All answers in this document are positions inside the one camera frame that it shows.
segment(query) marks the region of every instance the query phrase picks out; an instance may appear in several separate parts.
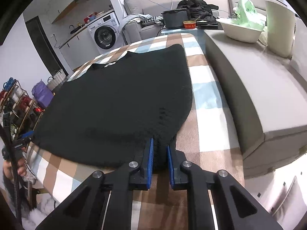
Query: black jacket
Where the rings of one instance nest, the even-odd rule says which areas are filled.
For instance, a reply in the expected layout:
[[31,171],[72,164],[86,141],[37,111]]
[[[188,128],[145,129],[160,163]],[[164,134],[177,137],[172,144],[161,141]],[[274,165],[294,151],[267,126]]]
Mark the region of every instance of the black jacket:
[[200,19],[208,22],[216,22],[212,9],[219,9],[218,6],[207,4],[204,0],[182,0],[178,3],[177,8],[188,8],[192,19],[195,20],[200,16]]

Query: green plastic bag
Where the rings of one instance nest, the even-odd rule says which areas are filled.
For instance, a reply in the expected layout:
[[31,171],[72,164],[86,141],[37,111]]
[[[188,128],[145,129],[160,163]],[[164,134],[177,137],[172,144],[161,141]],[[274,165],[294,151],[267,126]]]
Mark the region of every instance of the green plastic bag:
[[265,21],[263,20],[263,16],[257,13],[251,0],[239,0],[235,13],[238,19],[231,20],[231,23],[263,30]]

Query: metal screw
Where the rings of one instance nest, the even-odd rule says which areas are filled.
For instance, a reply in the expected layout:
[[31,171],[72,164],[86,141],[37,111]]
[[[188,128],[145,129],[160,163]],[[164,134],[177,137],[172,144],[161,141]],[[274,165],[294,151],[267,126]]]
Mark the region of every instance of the metal screw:
[[99,170],[97,170],[97,171],[95,171],[95,172],[92,174],[92,176],[95,177],[95,178],[99,178],[99,177],[102,176],[102,172],[99,171]]
[[132,161],[132,162],[129,163],[129,167],[131,167],[131,168],[136,168],[138,165],[139,164],[136,161]]
[[192,166],[192,163],[190,161],[183,161],[182,162],[183,167],[189,168]]
[[221,177],[226,177],[226,176],[228,176],[228,172],[227,172],[226,170],[220,170],[220,171],[219,171],[219,175],[220,175]]

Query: human hand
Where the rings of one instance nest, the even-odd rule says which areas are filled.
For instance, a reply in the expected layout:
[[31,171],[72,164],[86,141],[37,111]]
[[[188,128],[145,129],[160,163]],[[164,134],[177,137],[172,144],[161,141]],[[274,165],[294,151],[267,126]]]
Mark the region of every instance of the human hand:
[[[24,157],[20,158],[17,161],[17,165],[18,165],[18,174],[20,176],[25,176],[27,174],[27,167],[26,167],[26,160]],[[4,171],[4,175],[10,179],[13,180],[13,173],[12,173],[12,164],[10,161],[4,161],[3,162],[3,171]]]

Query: black t-shirt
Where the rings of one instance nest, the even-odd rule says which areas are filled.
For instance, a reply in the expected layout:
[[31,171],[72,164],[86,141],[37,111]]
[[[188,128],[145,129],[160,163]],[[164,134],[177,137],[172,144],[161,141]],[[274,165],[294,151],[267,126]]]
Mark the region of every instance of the black t-shirt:
[[154,165],[186,120],[192,87],[181,45],[93,64],[65,82],[34,131],[34,143],[68,160],[118,167],[155,142]]

